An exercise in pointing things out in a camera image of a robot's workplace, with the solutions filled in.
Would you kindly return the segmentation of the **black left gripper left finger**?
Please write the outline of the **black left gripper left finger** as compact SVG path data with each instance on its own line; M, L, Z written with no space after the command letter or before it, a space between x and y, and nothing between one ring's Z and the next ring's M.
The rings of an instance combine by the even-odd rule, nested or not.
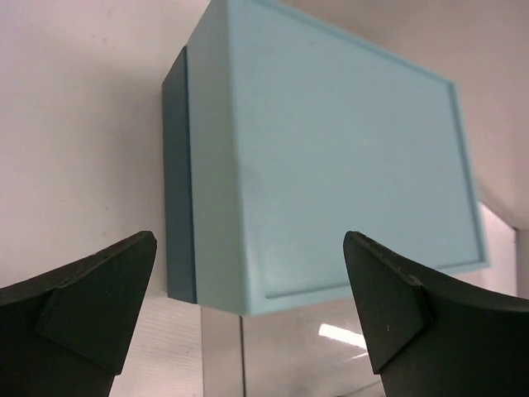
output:
M122 373L155 263L138 232L1 290L3 396L108 396Z

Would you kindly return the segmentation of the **clear acrylic drawer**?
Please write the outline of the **clear acrylic drawer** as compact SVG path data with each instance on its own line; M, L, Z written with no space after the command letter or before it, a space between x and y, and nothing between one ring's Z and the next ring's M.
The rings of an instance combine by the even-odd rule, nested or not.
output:
M206 396L383 396L348 297L258 317L203 307Z

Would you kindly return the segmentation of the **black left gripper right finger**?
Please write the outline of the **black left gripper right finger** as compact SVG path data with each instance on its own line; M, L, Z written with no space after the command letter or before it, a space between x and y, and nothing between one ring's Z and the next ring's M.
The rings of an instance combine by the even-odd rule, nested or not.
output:
M525 299L457 280L359 232L346 233L343 251L386 395L527 395Z

